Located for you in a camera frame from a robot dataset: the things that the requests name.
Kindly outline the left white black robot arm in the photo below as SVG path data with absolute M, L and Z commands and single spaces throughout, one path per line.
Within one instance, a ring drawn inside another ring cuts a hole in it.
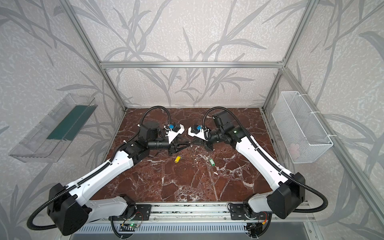
M 151 150 L 167 150 L 172 155 L 187 148 L 188 143 L 178 143 L 184 131 L 185 127 L 176 123 L 164 129 L 156 122 L 142 124 L 138 137 L 122 144 L 105 163 L 67 186 L 53 186 L 49 191 L 51 203 L 47 206 L 47 214 L 54 226 L 62 235 L 69 236 L 88 222 L 124 214 L 135 204 L 126 195 L 101 201 L 93 201 L 92 196 L 148 157 Z

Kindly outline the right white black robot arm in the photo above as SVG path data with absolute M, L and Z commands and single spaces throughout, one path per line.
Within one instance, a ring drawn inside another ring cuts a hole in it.
M 213 115 L 213 119 L 216 125 L 213 131 L 204 125 L 189 127 L 188 134 L 194 137 L 194 143 L 204 146 L 208 151 L 213 151 L 216 143 L 231 145 L 259 171 L 270 186 L 270 192 L 255 194 L 243 202 L 247 218 L 254 219 L 256 214 L 266 212 L 285 219 L 305 199 L 305 189 L 300 185 L 305 183 L 304 177 L 293 175 L 275 161 L 229 110 Z

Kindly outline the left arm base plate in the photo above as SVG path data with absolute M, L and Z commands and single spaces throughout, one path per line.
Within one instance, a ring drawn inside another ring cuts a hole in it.
M 129 205 L 119 216 L 112 216 L 114 221 L 148 221 L 150 218 L 152 205 L 138 204 Z

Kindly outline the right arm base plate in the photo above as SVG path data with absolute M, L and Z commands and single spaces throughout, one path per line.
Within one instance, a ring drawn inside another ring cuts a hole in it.
M 231 220 L 268 220 L 268 214 L 265 212 L 255 213 L 248 205 L 228 203 L 227 209 Z

